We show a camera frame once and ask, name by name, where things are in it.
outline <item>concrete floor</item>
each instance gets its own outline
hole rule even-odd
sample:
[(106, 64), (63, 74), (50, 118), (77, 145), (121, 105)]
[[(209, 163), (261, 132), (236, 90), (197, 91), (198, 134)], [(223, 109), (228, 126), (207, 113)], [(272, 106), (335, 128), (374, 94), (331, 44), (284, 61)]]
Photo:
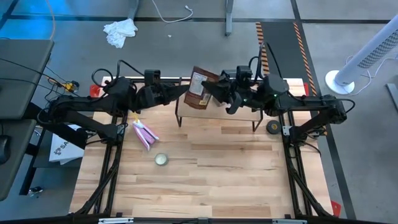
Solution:
[[(128, 0), (50, 1), (58, 16), (127, 16)], [(224, 0), (158, 0), (167, 17), (186, 15), (184, 5), (194, 10), (194, 17), (223, 18)], [(234, 17), (243, 19), (293, 19), (289, 0), (235, 0)], [(11, 0), (0, 2), (0, 13)], [(297, 0), (302, 19), (391, 19), (397, 12), (395, 0)], [(48, 15), (45, 1), (20, 0), (13, 15)], [(138, 17), (157, 17), (150, 1), (143, 0)], [(91, 73), (103, 67), (115, 71), (119, 59), (131, 62), (139, 70), (161, 69), (168, 77), (188, 76), (194, 65), (214, 72), (246, 64), (257, 54), (256, 28), (252, 22), (235, 22), (232, 36), (223, 35), (222, 22), (137, 22), (137, 36), (126, 40), (123, 49), (106, 42), (102, 31), (111, 22), (57, 21), (55, 46), (49, 67), (67, 80), (80, 82), (80, 94), (87, 95)], [(304, 24), (304, 31), (323, 94), (331, 93), (324, 76), (344, 65), (383, 25), (379, 24)], [(48, 39), (51, 21), (8, 20), (0, 37), (12, 39)], [(378, 65), (371, 69), (374, 74)], [(341, 125), (332, 126), (346, 174), (356, 216), (360, 220), (398, 223), (398, 152), (394, 135), (398, 131), (398, 113), (385, 88), (387, 82), (398, 84), (398, 62), (387, 62), (371, 85), (353, 99), (357, 106)], [(122, 70), (123, 75), (134, 75)], [(365, 85), (367, 79), (358, 82)], [(44, 106), (47, 91), (38, 88), (34, 102)], [(320, 139), (323, 168), (331, 199), (342, 202), (325, 139)], [(63, 215), (68, 211), (77, 170), (45, 169), (35, 176), (35, 183), (46, 190), (39, 198), (17, 196), (29, 158), (25, 158), (9, 195), (0, 202), (0, 220)]]

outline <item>red tag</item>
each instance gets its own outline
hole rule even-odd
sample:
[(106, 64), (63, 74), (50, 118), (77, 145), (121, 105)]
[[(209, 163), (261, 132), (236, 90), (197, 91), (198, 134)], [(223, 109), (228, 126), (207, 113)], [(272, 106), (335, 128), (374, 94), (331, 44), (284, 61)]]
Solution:
[(308, 83), (304, 83), (304, 89), (305, 89), (305, 95), (309, 96), (310, 93), (309, 93), (309, 90), (308, 90)]
[(337, 202), (334, 201), (330, 201), (331, 202), (331, 207), (333, 209), (333, 215), (336, 217), (340, 216), (340, 212), (341, 212), (341, 205)]

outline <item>white cloth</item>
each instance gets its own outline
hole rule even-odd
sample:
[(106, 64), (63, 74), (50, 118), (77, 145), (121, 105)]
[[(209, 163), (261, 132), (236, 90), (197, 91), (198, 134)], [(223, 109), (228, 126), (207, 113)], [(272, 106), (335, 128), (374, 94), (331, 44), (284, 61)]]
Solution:
[(138, 29), (134, 25), (134, 21), (132, 19), (113, 22), (112, 24), (104, 26), (104, 32), (108, 34), (106, 36), (106, 40), (116, 48), (123, 47), (126, 37), (135, 37), (137, 30)]

